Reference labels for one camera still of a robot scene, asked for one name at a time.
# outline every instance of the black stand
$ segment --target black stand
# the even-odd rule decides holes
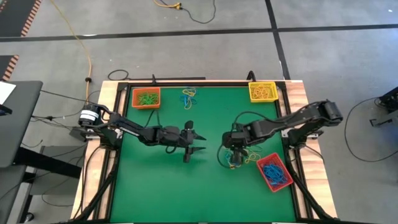
[[[81,168],[67,162],[20,147],[14,159],[15,165],[26,165],[56,174],[80,178]]]

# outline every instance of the gray floor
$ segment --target gray floor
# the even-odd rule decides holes
[[[216,19],[201,25],[186,12],[157,7],[152,1],[56,0],[77,34],[115,34],[168,30],[205,30],[270,27],[263,0],[216,0]],[[278,0],[272,1],[279,27],[345,26],[398,23],[395,1]],[[194,17],[207,20],[211,0],[183,1]],[[310,101],[336,101],[345,118],[349,109],[366,98],[398,86],[397,29],[298,32],[280,34],[292,79],[304,80]],[[28,36],[69,35],[50,1],[44,0]],[[181,37],[146,37],[84,41],[93,60],[92,90],[114,69],[126,69],[134,78],[198,77],[245,78],[254,70],[258,78],[282,79],[272,34],[228,34]],[[18,54],[12,80],[42,80],[44,89],[84,98],[88,72],[85,55],[75,41],[1,43],[1,55]],[[38,116],[78,111],[81,102],[41,94]],[[350,146],[358,156],[377,159],[398,146],[397,127],[370,127],[368,119],[382,114],[372,101],[353,112],[348,124]],[[76,118],[64,124],[75,125]],[[338,216],[342,220],[396,223],[398,213],[397,156],[378,163],[355,159],[344,142],[343,124],[325,128],[320,144],[326,160]],[[32,123],[26,144],[41,139],[45,145],[75,146],[79,142],[66,129]],[[49,197],[68,204],[74,195]],[[71,208],[55,208],[35,198],[32,223],[66,220]]]

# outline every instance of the yellow basket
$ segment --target yellow basket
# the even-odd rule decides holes
[[[278,100],[274,82],[249,82],[250,102],[270,103]]]

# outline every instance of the green mat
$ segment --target green mat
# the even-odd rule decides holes
[[[195,146],[206,149],[194,153],[186,164],[183,149],[166,154],[164,146],[145,146],[125,134],[111,222],[294,221],[289,187],[272,193],[255,162],[231,170],[221,167],[216,159],[222,134],[231,129],[240,112],[255,111],[275,119],[275,104],[250,103],[248,88],[209,87],[197,88],[197,104],[185,110],[179,99],[182,90],[161,89],[160,123],[182,129],[186,121],[194,121],[196,132],[207,139],[196,140]],[[150,110],[132,108],[131,95],[127,118],[144,125]],[[256,119],[256,115],[245,114],[239,122]],[[155,117],[150,125],[156,125]],[[259,146],[262,157],[277,152],[284,158],[280,134]]]

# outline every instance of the orange and black tape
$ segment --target orange and black tape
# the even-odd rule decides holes
[[[6,7],[6,4],[9,0],[4,0],[0,6],[0,12],[4,10],[4,7]]]
[[[11,78],[11,74],[15,69],[15,66],[17,65],[19,56],[18,55],[14,55],[11,57],[10,62],[8,63],[8,66],[6,68],[6,71],[4,72],[3,76],[2,76],[2,80],[3,81],[9,81]]]
[[[33,20],[35,19],[35,16],[36,16],[37,12],[39,11],[39,7],[40,7],[41,3],[42,3],[42,0],[35,1],[35,4],[33,5],[32,10],[30,10],[30,14],[29,14],[28,18],[26,19],[24,28],[22,28],[21,37],[26,37],[26,35],[30,29],[30,26],[33,23]]]

